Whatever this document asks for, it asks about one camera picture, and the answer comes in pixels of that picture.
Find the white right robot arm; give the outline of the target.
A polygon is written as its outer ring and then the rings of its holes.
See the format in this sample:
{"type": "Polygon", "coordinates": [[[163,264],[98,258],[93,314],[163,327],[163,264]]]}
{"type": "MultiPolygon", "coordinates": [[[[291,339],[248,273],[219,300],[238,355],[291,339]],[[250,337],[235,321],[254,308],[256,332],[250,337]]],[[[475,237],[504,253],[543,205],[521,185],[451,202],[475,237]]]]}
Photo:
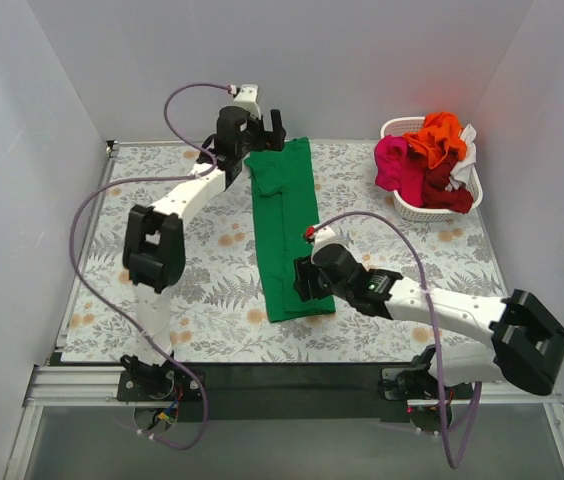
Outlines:
{"type": "Polygon", "coordinates": [[[416,389],[437,397],[448,387],[506,381],[548,396],[564,360],[564,327],[532,293],[508,298],[434,288],[384,269],[366,269],[332,243],[294,261],[294,289],[303,301],[334,295],[368,317],[436,326],[469,338],[457,347],[431,347],[414,373],[416,389]]]}

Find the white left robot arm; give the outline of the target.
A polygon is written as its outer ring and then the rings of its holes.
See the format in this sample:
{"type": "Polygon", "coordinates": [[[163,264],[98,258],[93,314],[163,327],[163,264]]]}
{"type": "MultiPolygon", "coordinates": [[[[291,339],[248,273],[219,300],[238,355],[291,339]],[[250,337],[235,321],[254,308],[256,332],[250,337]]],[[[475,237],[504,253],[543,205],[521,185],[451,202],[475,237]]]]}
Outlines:
{"type": "Polygon", "coordinates": [[[169,336],[171,300],[186,263],[185,227],[240,175],[243,159],[251,152],[280,151],[286,130],[281,113],[270,111],[270,131],[264,121],[240,106],[220,110],[216,132],[205,140],[190,175],[149,206],[129,212],[123,248],[123,266],[133,283],[136,322],[143,329],[137,351],[121,357],[134,385],[155,400],[167,398],[175,374],[167,365],[172,346],[169,336]]]}

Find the green t-shirt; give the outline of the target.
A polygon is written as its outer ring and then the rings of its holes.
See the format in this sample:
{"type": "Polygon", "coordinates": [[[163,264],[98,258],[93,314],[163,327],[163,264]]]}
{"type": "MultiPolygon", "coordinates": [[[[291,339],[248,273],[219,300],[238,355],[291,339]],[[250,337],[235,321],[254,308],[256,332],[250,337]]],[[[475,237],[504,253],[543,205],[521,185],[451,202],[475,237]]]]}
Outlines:
{"type": "Polygon", "coordinates": [[[245,165],[251,177],[256,257],[269,321],[334,313],[332,297],[304,302],[293,288],[294,260],[311,254],[303,234],[319,223],[309,140],[291,140],[279,152],[253,152],[245,165]]]}

